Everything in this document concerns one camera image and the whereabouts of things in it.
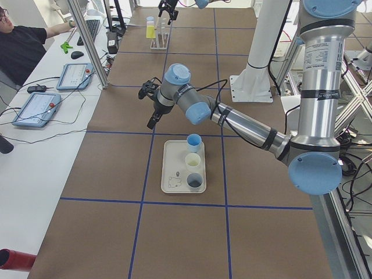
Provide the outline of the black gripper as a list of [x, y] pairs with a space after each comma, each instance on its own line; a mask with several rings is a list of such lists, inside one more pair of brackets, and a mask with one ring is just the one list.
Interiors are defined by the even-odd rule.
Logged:
[[147, 127], [151, 130], [154, 129], [163, 115], [170, 113], [172, 110], [172, 101], [162, 95], [160, 85], [156, 81], [162, 83], [157, 77], [153, 77], [143, 83], [138, 93], [139, 99], [144, 99], [147, 96], [153, 101], [154, 113], [147, 124]]
[[163, 12], [167, 12], [170, 16], [167, 25], [171, 25], [173, 18], [176, 18], [178, 16], [178, 11], [176, 10], [177, 3], [178, 0], [161, 0], [158, 5], [158, 17], [161, 17]]

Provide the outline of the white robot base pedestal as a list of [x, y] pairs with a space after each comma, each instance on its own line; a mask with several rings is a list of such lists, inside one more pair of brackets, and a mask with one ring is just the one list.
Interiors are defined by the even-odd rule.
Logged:
[[263, 1], [257, 20], [246, 68], [230, 76], [233, 102], [271, 103], [269, 64], [275, 53], [291, 7], [291, 1]]

